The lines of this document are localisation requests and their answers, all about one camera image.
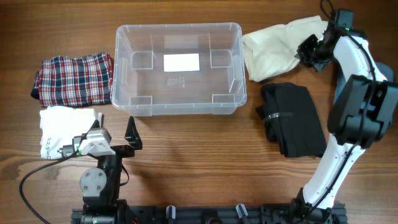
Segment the red navy plaid cloth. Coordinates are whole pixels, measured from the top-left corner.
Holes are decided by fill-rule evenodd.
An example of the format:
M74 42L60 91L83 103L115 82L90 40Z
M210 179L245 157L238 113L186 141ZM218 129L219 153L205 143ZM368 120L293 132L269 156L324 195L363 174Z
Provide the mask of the red navy plaid cloth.
M35 73L30 96L44 108L81 108L111 102L113 60L100 52L79 58L56 56L43 60Z

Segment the blue denim jeans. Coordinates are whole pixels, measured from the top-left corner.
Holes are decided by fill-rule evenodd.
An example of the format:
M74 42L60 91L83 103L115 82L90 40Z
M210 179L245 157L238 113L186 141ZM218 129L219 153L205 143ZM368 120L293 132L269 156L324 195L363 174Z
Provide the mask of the blue denim jeans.
M394 81L394 71L392 70L391 67L387 66L386 64L383 64L381 62L376 62L376 67L379 69L379 71L387 78L389 82ZM344 86L345 86L346 80L343 75L343 71L341 68L338 69L338 75L337 75L337 81L336 81L336 89L335 89L335 95L333 99L333 103L336 103L340 93L342 92Z

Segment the cream cloth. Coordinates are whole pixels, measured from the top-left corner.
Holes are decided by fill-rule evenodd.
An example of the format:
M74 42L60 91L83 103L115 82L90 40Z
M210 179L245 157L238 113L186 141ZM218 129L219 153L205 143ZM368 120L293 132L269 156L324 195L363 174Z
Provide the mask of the cream cloth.
M294 69L300 62L296 57L299 45L312 34L322 39L327 24L320 16L312 16L244 35L243 55L249 79L261 82Z

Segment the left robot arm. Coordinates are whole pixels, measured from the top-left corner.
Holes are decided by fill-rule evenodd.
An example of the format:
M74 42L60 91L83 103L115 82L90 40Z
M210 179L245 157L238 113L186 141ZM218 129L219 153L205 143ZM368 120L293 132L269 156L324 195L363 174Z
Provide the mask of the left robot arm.
M111 146L111 136L106 128L91 128L79 145L79 152L97 160L95 168L85 171L80 178L83 193L83 209L74 210L72 223L139 223L126 200L119 198L121 172L126 168L122 160L134 157L136 150L142 149L142 141L136 129L134 118L127 122L124 145Z

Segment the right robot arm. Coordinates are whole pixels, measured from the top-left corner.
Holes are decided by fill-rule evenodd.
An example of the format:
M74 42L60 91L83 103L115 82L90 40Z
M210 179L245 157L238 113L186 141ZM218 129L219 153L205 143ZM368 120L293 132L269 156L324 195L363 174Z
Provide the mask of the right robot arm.
M335 34L305 39L297 56L318 68L320 59L335 58L345 81L328 118L329 142L312 178L292 200L291 223L331 223L335 196L348 172L373 142L385 135L397 105L397 84L376 67L368 41Z

